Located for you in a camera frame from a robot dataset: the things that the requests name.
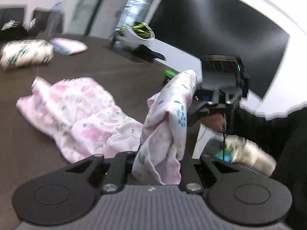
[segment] blue flower print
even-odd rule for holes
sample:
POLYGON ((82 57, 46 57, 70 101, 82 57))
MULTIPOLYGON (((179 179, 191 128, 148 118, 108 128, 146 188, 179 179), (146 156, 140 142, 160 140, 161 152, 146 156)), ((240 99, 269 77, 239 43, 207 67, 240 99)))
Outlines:
POLYGON ((185 127, 185 122, 186 122, 186 118, 185 118, 185 113, 183 112, 183 105, 181 106, 181 111, 177 110, 177 116, 179 117, 178 123, 181 124, 181 127, 185 127))

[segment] brown table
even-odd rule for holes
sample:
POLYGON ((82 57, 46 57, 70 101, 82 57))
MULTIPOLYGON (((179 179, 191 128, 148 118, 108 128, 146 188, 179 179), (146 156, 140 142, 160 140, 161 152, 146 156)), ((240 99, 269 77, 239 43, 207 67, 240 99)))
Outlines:
MULTIPOLYGON (((137 63, 108 49, 100 38, 62 35, 84 42, 88 50, 72 56, 54 53, 52 61, 39 66, 39 76, 53 84, 62 79, 92 77, 130 117, 144 123, 146 100, 163 86, 166 66, 137 63)), ((18 98, 31 95, 35 78, 32 67, 0 70, 0 229, 12 229, 18 219, 11 204, 14 190, 22 183, 64 167, 53 139, 31 126, 16 108, 18 98)), ((188 129, 187 150, 192 154, 199 124, 188 129)))

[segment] black screen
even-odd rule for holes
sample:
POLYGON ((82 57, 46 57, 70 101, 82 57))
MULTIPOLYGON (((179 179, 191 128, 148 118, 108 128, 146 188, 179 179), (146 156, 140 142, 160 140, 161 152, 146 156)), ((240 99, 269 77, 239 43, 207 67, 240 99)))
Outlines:
POLYGON ((277 24, 239 0, 162 0, 150 27, 156 39, 200 59, 239 55, 250 90, 261 98, 289 39, 277 24))

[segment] pink and blue cloth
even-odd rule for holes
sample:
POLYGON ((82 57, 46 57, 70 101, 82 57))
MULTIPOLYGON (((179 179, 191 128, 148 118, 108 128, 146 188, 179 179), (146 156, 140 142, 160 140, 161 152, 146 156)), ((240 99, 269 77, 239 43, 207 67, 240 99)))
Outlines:
POLYGON ((112 158, 141 148, 133 175, 143 183, 179 184, 186 141, 186 112, 196 86, 194 71, 174 77, 148 99, 144 125, 128 117, 92 78, 62 80, 54 85, 37 77, 32 95, 17 108, 38 130, 54 139, 70 163, 94 154, 112 158))

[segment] folded pink fabric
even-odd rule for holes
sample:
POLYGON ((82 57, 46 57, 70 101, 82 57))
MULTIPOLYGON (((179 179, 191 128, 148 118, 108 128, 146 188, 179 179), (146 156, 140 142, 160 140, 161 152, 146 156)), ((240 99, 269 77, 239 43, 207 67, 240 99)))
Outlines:
POLYGON ((35 128, 55 140, 70 163, 97 153, 112 158, 118 152, 137 151, 142 124, 124 114, 93 79, 50 85, 37 77, 32 92, 17 101, 17 108, 35 128))

